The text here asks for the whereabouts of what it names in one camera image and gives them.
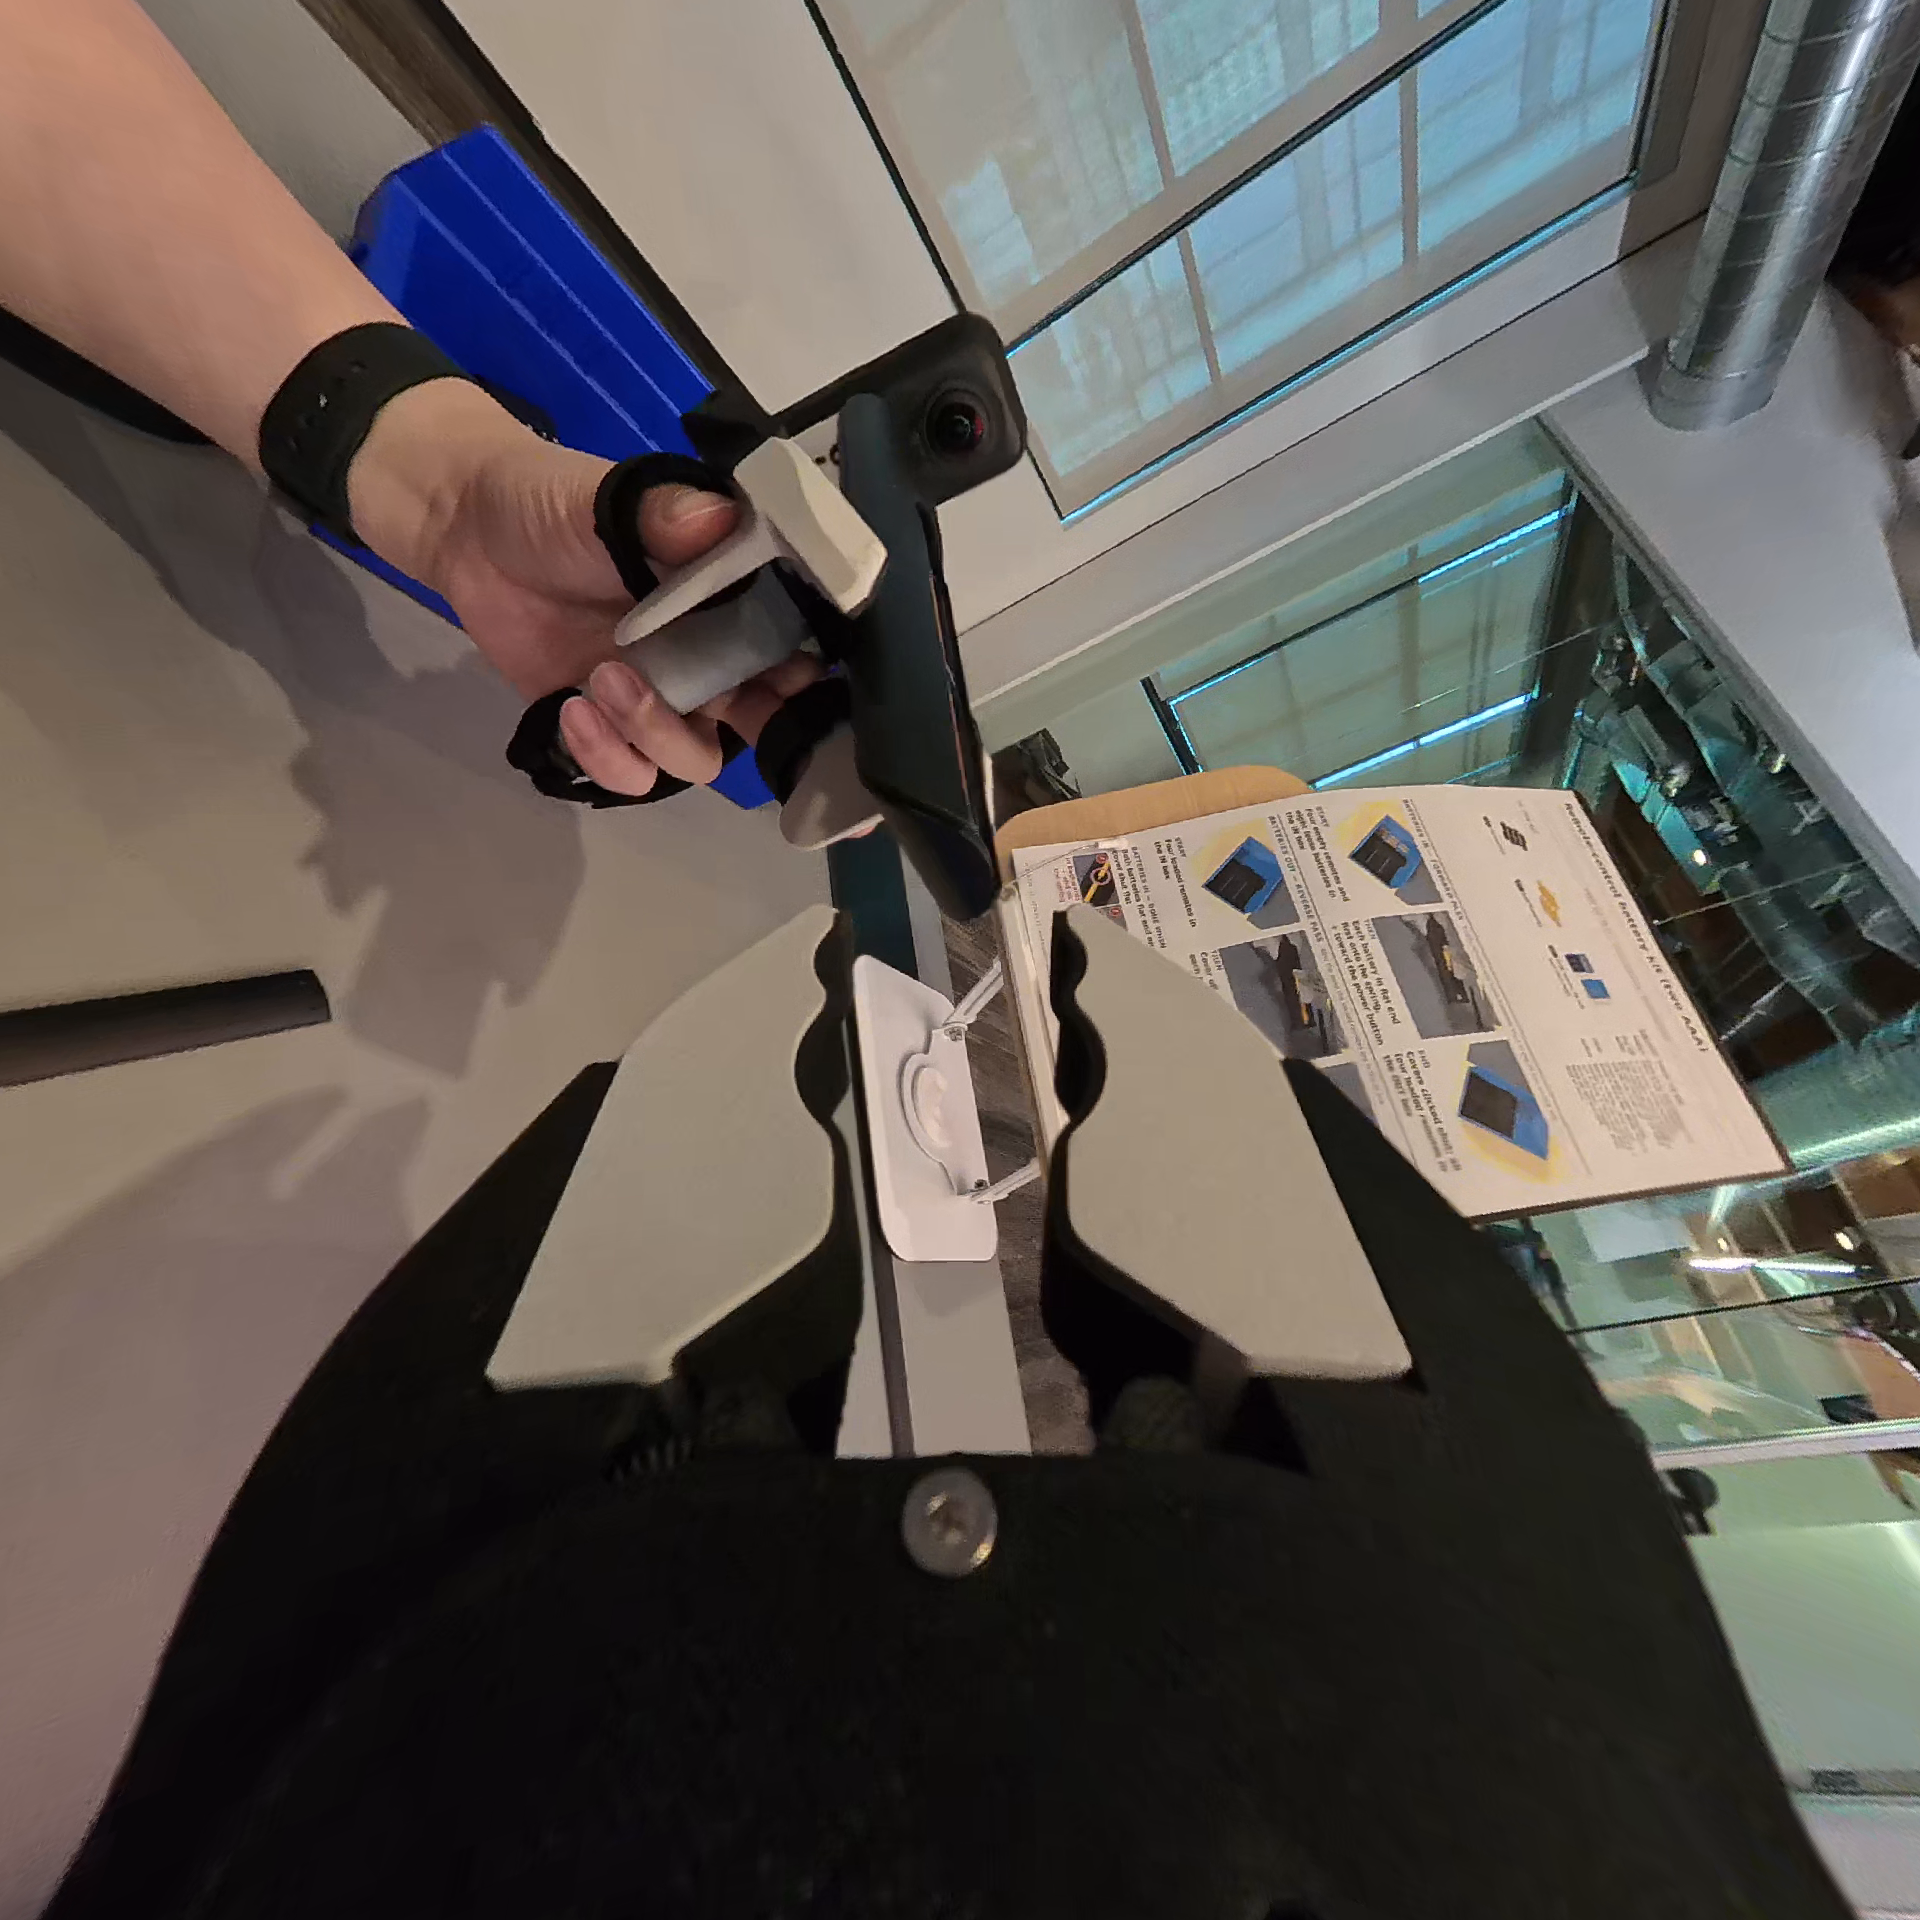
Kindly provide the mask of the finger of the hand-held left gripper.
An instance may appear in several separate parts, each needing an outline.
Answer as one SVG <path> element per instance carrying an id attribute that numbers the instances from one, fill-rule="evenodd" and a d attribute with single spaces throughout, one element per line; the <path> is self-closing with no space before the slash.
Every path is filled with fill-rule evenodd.
<path id="1" fill-rule="evenodd" d="M 845 618 L 874 602 L 886 546 L 800 443 L 766 440 L 737 464 L 734 480 L 768 560 L 796 569 Z"/>
<path id="2" fill-rule="evenodd" d="M 825 850 L 866 836 L 883 826 L 883 812 L 858 770 L 850 723 L 837 723 L 790 756 L 776 783 L 780 833 L 790 849 Z"/>

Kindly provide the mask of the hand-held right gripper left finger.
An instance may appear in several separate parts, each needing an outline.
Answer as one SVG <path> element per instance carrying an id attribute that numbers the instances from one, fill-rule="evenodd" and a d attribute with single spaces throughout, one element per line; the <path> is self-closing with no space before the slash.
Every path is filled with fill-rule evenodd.
<path id="1" fill-rule="evenodd" d="M 497 1387 L 844 1387 L 850 950 L 812 905 L 619 1059 L 486 1363 Z"/>

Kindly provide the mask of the silver spiral ventilation duct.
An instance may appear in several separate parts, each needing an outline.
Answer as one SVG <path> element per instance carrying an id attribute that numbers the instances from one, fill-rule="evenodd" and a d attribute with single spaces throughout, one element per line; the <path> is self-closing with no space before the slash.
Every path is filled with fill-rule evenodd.
<path id="1" fill-rule="evenodd" d="M 1674 433 L 1766 407 L 1918 64 L 1915 2 L 1773 2 L 1648 409 Z"/>

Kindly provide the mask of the black tube on table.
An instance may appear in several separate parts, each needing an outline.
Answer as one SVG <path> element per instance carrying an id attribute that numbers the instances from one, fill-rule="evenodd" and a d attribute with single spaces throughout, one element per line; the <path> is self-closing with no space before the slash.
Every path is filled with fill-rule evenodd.
<path id="1" fill-rule="evenodd" d="M 3 1014 L 3 1087 L 173 1059 L 330 1019 L 330 998 L 310 970 L 13 1009 Z"/>

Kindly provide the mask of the large white framed window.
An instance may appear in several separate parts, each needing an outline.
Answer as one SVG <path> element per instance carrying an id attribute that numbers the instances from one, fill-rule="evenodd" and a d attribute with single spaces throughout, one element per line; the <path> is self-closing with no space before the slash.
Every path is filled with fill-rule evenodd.
<path id="1" fill-rule="evenodd" d="M 1664 6 L 828 2 L 1065 522 L 1617 201 Z"/>

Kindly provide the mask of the dark framed glass window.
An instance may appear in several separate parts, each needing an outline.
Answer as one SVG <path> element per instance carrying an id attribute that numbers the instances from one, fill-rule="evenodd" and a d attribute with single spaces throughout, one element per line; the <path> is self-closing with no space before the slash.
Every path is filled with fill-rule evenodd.
<path id="1" fill-rule="evenodd" d="M 1146 676 L 1178 770 L 1259 762 L 1339 786 L 1500 766 L 1538 698 L 1576 503 L 1569 470 L 1525 472 Z"/>

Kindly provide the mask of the person's left hand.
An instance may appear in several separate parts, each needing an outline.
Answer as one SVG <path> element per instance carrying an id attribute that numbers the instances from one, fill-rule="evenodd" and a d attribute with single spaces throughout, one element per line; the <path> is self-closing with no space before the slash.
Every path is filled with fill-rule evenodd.
<path id="1" fill-rule="evenodd" d="M 708 785 L 720 730 L 754 743 L 782 702 L 825 674 L 793 655 L 678 715 L 618 656 L 634 606 L 600 543 L 593 503 L 610 472 L 541 442 L 470 382 L 394 399 L 347 472 L 352 529 L 384 562 L 448 602 L 469 640 L 524 702 L 578 689 L 560 712 L 568 752 L 627 798 L 661 777 Z"/>

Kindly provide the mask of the person's left forearm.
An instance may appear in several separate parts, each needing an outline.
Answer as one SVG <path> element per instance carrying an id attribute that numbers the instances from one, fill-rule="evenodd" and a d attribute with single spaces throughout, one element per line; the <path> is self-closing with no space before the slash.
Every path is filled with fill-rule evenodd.
<path id="1" fill-rule="evenodd" d="M 3 6 L 3 302 L 253 472 L 281 382 L 397 321 L 121 2 Z"/>

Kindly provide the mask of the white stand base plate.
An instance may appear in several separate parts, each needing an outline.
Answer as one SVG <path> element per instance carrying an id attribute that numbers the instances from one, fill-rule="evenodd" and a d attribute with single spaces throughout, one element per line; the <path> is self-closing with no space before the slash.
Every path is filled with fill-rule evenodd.
<path id="1" fill-rule="evenodd" d="M 996 1256 L 990 1167 L 954 1003 L 861 953 L 852 1015 L 872 1178 L 890 1254 L 910 1265 Z"/>

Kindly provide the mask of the blue plastic bin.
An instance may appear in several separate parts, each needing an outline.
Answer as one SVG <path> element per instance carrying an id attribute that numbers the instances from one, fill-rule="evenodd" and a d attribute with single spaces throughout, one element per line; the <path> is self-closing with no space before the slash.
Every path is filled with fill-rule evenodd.
<path id="1" fill-rule="evenodd" d="M 403 166 L 349 262 L 430 343 L 550 442 L 689 462 L 713 385 L 494 129 Z"/>

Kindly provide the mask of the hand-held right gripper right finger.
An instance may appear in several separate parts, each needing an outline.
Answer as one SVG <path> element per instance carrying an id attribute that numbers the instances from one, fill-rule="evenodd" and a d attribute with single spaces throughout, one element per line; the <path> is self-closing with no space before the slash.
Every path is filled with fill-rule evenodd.
<path id="1" fill-rule="evenodd" d="M 1284 1059 L 1090 905 L 1053 916 L 1046 992 L 1069 1249 L 1251 1375 L 1405 1378 L 1405 1337 Z"/>

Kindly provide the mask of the black cylindrical tube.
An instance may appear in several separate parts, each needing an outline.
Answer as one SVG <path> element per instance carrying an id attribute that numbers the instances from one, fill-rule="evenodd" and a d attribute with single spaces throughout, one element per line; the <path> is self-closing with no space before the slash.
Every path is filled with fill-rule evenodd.
<path id="1" fill-rule="evenodd" d="M 948 922 L 1000 897 L 988 762 L 969 707 L 934 511 L 899 451 L 883 399 L 837 419 L 844 497 L 884 546 L 874 600 L 845 640 L 856 770 Z"/>

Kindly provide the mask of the black watch band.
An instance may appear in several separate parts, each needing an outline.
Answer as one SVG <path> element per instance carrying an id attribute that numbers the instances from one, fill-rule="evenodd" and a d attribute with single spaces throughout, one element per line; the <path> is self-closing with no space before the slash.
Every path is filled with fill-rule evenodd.
<path id="1" fill-rule="evenodd" d="M 358 545 L 352 462 L 397 396 L 443 379 L 473 385 L 420 331 L 384 321 L 345 328 L 298 361 L 270 399 L 257 433 L 260 472 L 310 529 Z"/>

